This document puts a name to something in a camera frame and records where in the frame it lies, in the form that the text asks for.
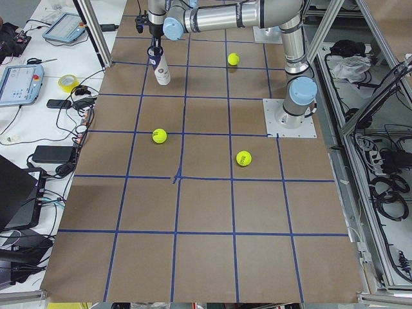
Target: yellow tape roll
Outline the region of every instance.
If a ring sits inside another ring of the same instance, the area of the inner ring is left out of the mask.
[[[78,85],[80,85],[79,80],[74,75],[64,75],[59,79],[59,86],[67,93],[71,93],[73,88]]]

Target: yellow object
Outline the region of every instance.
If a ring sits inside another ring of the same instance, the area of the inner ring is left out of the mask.
[[[88,309],[92,303],[49,303],[47,309]]]
[[[231,66],[237,66],[238,63],[240,61],[240,57],[237,53],[231,53],[228,57],[227,57],[227,62],[231,65]]]
[[[155,129],[152,138],[156,144],[162,144],[167,140],[167,133],[163,129]]]
[[[63,91],[67,93],[71,93],[74,87],[80,85],[79,80],[74,75],[64,75],[59,79],[58,83]]]
[[[242,150],[236,155],[236,161],[240,166],[248,166],[252,162],[252,155],[248,151]]]

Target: white bag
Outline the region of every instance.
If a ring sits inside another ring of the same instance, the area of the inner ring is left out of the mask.
[[[364,72],[371,67],[367,57],[353,56],[343,58],[332,70],[332,75],[338,79],[348,79],[349,82],[360,82],[365,79]]]

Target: white and blue device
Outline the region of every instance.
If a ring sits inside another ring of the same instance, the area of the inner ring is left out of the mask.
[[[49,41],[71,43],[76,41],[84,32],[82,19],[77,14],[64,13],[43,33]]]
[[[44,70],[40,64],[7,67],[0,82],[0,106],[34,103],[43,77]]]

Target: blue joint cap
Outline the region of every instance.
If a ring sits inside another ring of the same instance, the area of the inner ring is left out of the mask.
[[[183,26],[174,17],[166,17],[163,23],[163,32],[169,40],[177,41],[183,35]]]
[[[309,77],[298,77],[289,87],[290,98],[300,106],[307,106],[315,100],[316,83]]]

